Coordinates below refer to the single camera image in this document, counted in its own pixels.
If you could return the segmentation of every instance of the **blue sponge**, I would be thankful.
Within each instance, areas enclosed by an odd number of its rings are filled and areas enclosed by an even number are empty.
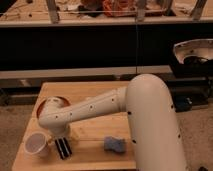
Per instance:
[[[104,150],[112,150],[116,153],[126,152],[125,139],[117,139],[111,136],[104,138]]]

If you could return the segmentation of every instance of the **cup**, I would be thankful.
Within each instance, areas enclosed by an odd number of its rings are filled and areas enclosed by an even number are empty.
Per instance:
[[[45,135],[41,132],[31,134],[25,141],[25,152],[30,155],[46,157],[50,152]]]

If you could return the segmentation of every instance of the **cable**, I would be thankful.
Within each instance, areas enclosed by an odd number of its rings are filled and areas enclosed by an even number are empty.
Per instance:
[[[135,20],[135,33],[136,33],[136,48],[135,48],[135,74],[138,74],[138,58],[139,58],[139,28],[138,21]]]

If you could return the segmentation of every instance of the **wooden table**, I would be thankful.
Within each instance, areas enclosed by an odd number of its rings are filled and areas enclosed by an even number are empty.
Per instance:
[[[13,171],[59,171],[59,170],[119,170],[135,169],[133,149],[125,113],[117,113],[99,118],[71,123],[70,144],[73,155],[62,161],[50,142],[51,155],[46,160],[25,154],[23,150],[26,137],[34,131],[48,132],[37,124],[36,110],[39,104],[50,96],[62,96],[71,104],[85,100],[114,88],[125,86],[128,82],[72,82],[45,83],[29,120],[22,143],[20,144]],[[208,108],[177,113],[182,139],[190,171],[204,166],[213,170],[213,105]],[[103,150],[105,136],[125,138],[127,152],[117,155]]]
[[[64,4],[79,4],[80,0],[56,0],[56,4],[60,7],[61,11],[59,12],[59,16],[61,20],[82,20],[82,24],[87,24],[91,18],[84,18],[83,15],[72,14],[69,12],[64,12],[63,9]],[[176,14],[176,17],[188,17],[188,14],[184,14],[180,12],[176,7],[175,3],[184,3],[190,6],[194,6],[197,0],[174,0],[172,9]],[[206,6],[202,13],[203,17],[213,17],[213,1],[207,0]],[[97,17],[94,22],[104,23],[104,19],[107,17],[105,15],[101,15]],[[125,18],[121,17],[120,20],[125,22]],[[34,0],[33,3],[27,4],[26,0],[17,0],[12,7],[7,11],[7,14],[0,17],[0,21],[44,21],[50,20],[49,13],[45,0]]]
[[[39,104],[50,96],[62,96],[71,104],[93,97],[127,82],[90,82],[90,83],[45,83],[29,120],[22,143],[20,144],[13,171],[59,171],[59,170],[115,170],[134,169],[135,161],[129,135],[126,113],[88,119],[71,123],[70,144],[73,155],[63,161],[60,159],[53,142],[49,142],[51,154],[47,159],[30,156],[24,152],[24,142],[32,132],[42,131],[50,139],[48,132],[37,124],[36,110]],[[116,154],[104,151],[105,136],[125,138],[126,153]]]

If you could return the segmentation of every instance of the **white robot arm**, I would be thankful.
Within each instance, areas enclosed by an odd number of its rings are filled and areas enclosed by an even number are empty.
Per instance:
[[[66,136],[70,122],[126,111],[138,170],[188,170],[172,98],[158,77],[139,75],[127,87],[61,106],[60,98],[48,99],[38,119],[55,138]]]

